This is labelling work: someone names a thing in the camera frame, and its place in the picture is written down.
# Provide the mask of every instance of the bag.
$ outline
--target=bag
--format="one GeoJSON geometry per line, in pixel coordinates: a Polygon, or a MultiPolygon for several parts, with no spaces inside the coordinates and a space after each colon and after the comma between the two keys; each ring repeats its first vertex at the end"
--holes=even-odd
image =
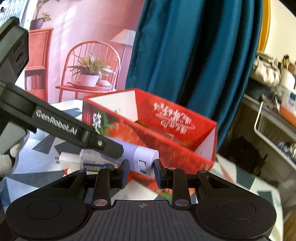
{"type": "Polygon", "coordinates": [[[269,87],[278,87],[281,81],[281,72],[277,58],[257,51],[250,78],[269,87]]]}

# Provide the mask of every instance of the red metal chair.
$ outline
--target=red metal chair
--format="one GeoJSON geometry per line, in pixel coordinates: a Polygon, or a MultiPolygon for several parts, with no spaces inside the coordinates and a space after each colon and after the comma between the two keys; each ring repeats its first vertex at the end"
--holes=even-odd
{"type": "Polygon", "coordinates": [[[78,93],[96,94],[102,92],[86,90],[83,88],[78,89],[71,84],[67,84],[67,82],[77,82],[79,77],[78,75],[74,75],[73,71],[71,71],[68,66],[79,65],[78,57],[87,58],[89,53],[97,59],[104,60],[104,63],[110,66],[111,70],[113,70],[114,73],[104,74],[102,80],[107,80],[111,84],[112,91],[116,90],[121,66],[119,54],[109,44],[100,41],[87,41],[74,46],[67,55],[61,85],[56,86],[57,89],[60,89],[59,102],[62,101],[64,91],[75,92],[75,99],[78,98],[78,93]]]}

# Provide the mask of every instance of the gloved hand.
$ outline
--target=gloved hand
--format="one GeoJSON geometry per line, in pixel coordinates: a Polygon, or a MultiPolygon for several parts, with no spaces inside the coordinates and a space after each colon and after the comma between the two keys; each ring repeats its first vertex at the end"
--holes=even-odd
{"type": "Polygon", "coordinates": [[[19,153],[26,144],[28,138],[29,132],[19,143],[11,147],[11,149],[6,154],[0,155],[0,192],[3,189],[1,185],[3,178],[13,173],[13,171],[16,169],[19,153]]]}

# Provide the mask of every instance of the blue curtain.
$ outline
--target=blue curtain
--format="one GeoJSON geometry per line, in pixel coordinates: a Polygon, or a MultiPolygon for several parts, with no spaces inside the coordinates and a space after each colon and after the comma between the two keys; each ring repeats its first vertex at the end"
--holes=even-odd
{"type": "Polygon", "coordinates": [[[222,144],[245,91],[263,0],[146,0],[126,88],[139,88],[218,123],[222,144]]]}

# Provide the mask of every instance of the red cardboard box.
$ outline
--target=red cardboard box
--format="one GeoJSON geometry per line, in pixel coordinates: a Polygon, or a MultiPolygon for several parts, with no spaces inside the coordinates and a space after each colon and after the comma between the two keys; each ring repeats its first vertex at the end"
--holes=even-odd
{"type": "MultiPolygon", "coordinates": [[[[166,168],[196,174],[214,165],[217,123],[185,107],[128,89],[83,98],[82,121],[94,126],[94,115],[102,116],[101,134],[158,150],[166,168]]],[[[136,173],[131,176],[151,179],[136,173]]]]}

